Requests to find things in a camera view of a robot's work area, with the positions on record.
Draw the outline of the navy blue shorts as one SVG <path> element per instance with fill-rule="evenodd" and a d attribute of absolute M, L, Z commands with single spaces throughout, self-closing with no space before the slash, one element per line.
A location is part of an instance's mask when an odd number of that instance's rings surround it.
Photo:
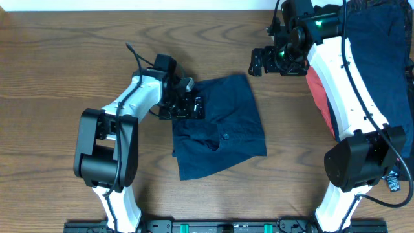
<path fill-rule="evenodd" d="M 265 132 L 246 75 L 197 82 L 195 90 L 204 101 L 204 119 L 172 122 L 172 155 L 182 181 L 207 177 L 267 154 Z"/>

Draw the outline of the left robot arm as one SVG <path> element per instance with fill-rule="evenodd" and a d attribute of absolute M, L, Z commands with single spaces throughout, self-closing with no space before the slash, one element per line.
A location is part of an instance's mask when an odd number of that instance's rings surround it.
<path fill-rule="evenodd" d="M 148 68 L 138 69 L 126 89 L 110 104 L 87 108 L 80 117 L 73 170 L 103 204 L 103 226 L 80 227 L 81 232 L 140 232 L 142 211 L 132 183 L 138 170 L 138 127 L 155 106 L 161 120 L 203 119 L 202 98 L 190 77 L 176 73 L 174 58 L 157 54 Z"/>

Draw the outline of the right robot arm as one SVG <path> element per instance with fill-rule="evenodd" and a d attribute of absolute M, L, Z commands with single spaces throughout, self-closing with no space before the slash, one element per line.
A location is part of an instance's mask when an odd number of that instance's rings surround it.
<path fill-rule="evenodd" d="M 324 157 L 329 185 L 312 219 L 278 219 L 266 232 L 387 232 L 381 220 L 353 220 L 370 189 L 388 177 L 406 134 L 377 108 L 354 62 L 347 12 L 316 13 L 310 1 L 277 2 L 267 34 L 274 43 L 252 51 L 249 74 L 304 76 L 313 69 L 336 118 L 339 143 Z"/>

